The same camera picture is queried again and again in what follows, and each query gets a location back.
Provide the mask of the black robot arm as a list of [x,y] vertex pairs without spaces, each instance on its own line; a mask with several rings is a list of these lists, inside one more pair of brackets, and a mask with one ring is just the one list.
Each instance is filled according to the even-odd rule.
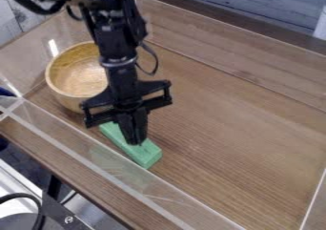
[[81,103],[89,127],[114,122],[126,142],[140,145],[149,136],[149,114],[173,104],[169,80],[145,81],[138,72],[138,50],[149,50],[148,22],[137,0],[15,0],[31,12],[51,15],[73,6],[81,10],[70,17],[82,21],[100,50],[100,65],[106,71],[108,87]]

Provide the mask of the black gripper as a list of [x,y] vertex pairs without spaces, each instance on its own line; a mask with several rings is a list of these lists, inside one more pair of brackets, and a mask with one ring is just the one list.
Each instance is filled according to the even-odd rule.
[[101,58],[100,63],[109,86],[81,104],[86,127],[114,121],[121,126],[126,142],[142,144],[148,139],[150,112],[173,104],[173,83],[170,80],[141,80],[137,58],[124,61]]

